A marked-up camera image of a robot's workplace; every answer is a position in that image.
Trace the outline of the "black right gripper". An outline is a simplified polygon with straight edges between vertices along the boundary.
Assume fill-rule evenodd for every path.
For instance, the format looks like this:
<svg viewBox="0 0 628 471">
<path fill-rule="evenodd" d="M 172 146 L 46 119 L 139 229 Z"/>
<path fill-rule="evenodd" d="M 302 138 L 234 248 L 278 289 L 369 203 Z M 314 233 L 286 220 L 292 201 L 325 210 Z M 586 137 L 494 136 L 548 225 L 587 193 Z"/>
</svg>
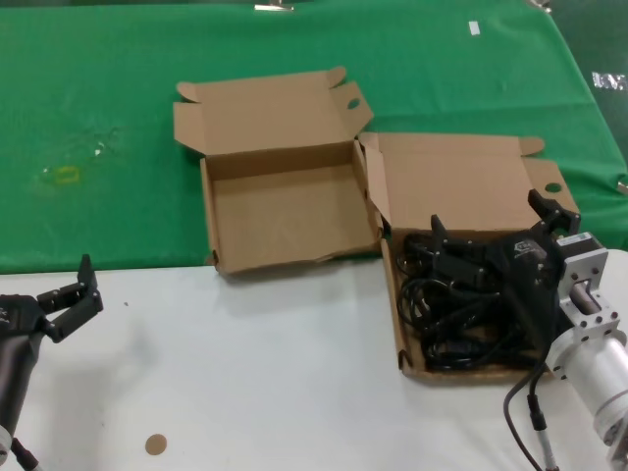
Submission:
<svg viewBox="0 0 628 471">
<path fill-rule="evenodd" d="M 579 233 L 580 215 L 555 199 L 528 193 L 540 221 L 531 229 L 497 235 L 486 241 L 450 236 L 437 215 L 431 216 L 433 270 L 464 286 L 494 286 L 497 272 L 501 297 L 529 336 L 545 353 L 556 337 L 560 307 L 557 292 L 560 262 L 557 231 Z"/>
</svg>

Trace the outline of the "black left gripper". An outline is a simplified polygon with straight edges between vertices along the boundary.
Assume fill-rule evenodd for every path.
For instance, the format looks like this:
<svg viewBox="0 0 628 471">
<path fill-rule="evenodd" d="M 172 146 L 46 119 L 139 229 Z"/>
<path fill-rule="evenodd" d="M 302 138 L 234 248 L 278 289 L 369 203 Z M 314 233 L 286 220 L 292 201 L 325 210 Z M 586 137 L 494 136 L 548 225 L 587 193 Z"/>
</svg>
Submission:
<svg viewBox="0 0 628 471">
<path fill-rule="evenodd" d="M 44 334 L 54 342 L 61 342 L 102 310 L 103 301 L 88 254 L 81 257 L 74 284 L 38 296 L 1 296 L 3 428 L 18 425 Z"/>
</svg>

